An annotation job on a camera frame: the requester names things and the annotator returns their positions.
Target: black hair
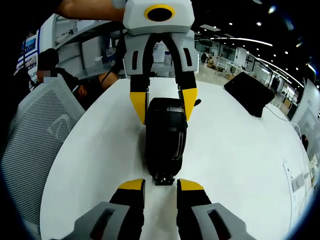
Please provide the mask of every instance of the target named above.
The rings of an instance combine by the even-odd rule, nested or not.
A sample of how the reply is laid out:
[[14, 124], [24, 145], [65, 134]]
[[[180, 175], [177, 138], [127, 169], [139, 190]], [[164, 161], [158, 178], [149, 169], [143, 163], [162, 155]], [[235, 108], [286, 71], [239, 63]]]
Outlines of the black hair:
[[49, 48], [41, 52], [38, 56], [38, 70], [52, 70], [59, 63], [58, 51], [54, 48]]

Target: poster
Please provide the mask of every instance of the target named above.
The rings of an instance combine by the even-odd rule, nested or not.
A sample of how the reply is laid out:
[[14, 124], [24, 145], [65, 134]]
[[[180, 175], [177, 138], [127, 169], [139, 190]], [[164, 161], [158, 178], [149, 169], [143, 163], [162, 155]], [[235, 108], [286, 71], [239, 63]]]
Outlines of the poster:
[[[16, 66], [16, 74], [21, 68], [24, 67], [24, 56], [25, 56], [25, 67], [28, 70], [28, 74], [31, 80], [35, 83], [37, 81], [37, 69], [38, 69], [38, 54], [39, 54], [39, 38], [40, 30], [35, 32], [29, 32], [26, 40], [23, 41], [21, 46], [21, 53], [19, 56], [18, 64]], [[29, 83], [29, 88], [32, 90], [33, 86]]]
[[28, 57], [31, 54], [38, 51], [38, 39], [39, 39], [38, 35], [39, 35], [39, 30], [34, 33], [30, 32], [28, 34], [28, 37], [26, 38], [25, 41], [23, 41], [21, 45], [21, 52], [20, 52], [18, 62], [21, 62], [24, 59], [24, 54], [25, 54], [25, 57]]
[[[28, 74], [31, 80], [35, 83], [37, 81], [37, 64], [38, 64], [38, 52], [34, 52], [32, 55], [25, 58], [25, 68], [28, 70]], [[21, 68], [24, 67], [24, 61], [18, 63], [16, 66], [16, 74]]]

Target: floor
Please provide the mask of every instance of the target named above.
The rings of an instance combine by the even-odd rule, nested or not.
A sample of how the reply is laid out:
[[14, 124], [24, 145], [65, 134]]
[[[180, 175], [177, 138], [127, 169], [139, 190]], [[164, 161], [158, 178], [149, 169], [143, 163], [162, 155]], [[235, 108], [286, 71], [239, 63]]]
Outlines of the floor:
[[[224, 75], [219, 74], [220, 73], [216, 70], [207, 67], [206, 64], [200, 63], [199, 73], [195, 76], [195, 79], [196, 81], [215, 84], [223, 87], [228, 82], [228, 79], [226, 79]], [[275, 95], [274, 99], [271, 101], [271, 104], [279, 108], [281, 112], [287, 116], [289, 109], [283, 104], [283, 100], [284, 97], [281, 94], [278, 94]]]
[[223, 86], [228, 80], [223, 76], [219, 75], [216, 70], [207, 67], [206, 64], [200, 63], [199, 65], [199, 73], [195, 76], [195, 79], [200, 82], [215, 84]]

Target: desk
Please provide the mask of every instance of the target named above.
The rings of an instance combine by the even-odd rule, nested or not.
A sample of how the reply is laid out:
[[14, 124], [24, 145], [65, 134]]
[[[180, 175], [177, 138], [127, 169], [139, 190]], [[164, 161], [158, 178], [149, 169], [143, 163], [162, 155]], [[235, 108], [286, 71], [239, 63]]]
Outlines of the desk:
[[[201, 184], [212, 203], [221, 203], [246, 222], [258, 240], [280, 240], [289, 230], [290, 191], [283, 162], [293, 177], [304, 172], [301, 142], [293, 127], [268, 109], [262, 118], [248, 112], [221, 86], [197, 82], [198, 98], [188, 122], [178, 178]], [[178, 97], [174, 79], [151, 78], [150, 100]], [[43, 240], [60, 239], [75, 220], [109, 201], [125, 181], [146, 179], [141, 240], [178, 240], [176, 183], [155, 186], [143, 165], [145, 126], [120, 79], [75, 125], [52, 165], [43, 191]], [[272, 105], [272, 110], [284, 115]], [[298, 207], [305, 188], [297, 192]]]

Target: black object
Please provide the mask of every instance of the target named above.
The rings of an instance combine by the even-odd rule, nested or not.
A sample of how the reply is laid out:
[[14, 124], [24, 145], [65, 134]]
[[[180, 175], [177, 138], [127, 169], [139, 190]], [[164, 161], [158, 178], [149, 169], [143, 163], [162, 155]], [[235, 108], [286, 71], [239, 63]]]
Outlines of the black object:
[[180, 99], [154, 98], [146, 119], [145, 158], [155, 185], [172, 185], [182, 167], [187, 120]]
[[307, 151], [307, 149], [308, 149], [308, 145], [309, 145], [309, 141], [308, 141], [308, 138], [307, 138], [307, 136], [306, 135], [302, 135], [301, 136], [301, 141], [302, 141], [302, 145], [303, 145], [303, 147], [304, 147], [304, 149], [305, 149], [305, 151]]
[[258, 118], [261, 118], [265, 105], [275, 97], [269, 88], [244, 72], [227, 82], [224, 89], [251, 115]]
[[201, 99], [195, 100], [194, 106], [198, 106], [201, 103]]
[[167, 21], [172, 17], [172, 12], [166, 8], [156, 8], [148, 12], [148, 18], [154, 22]]

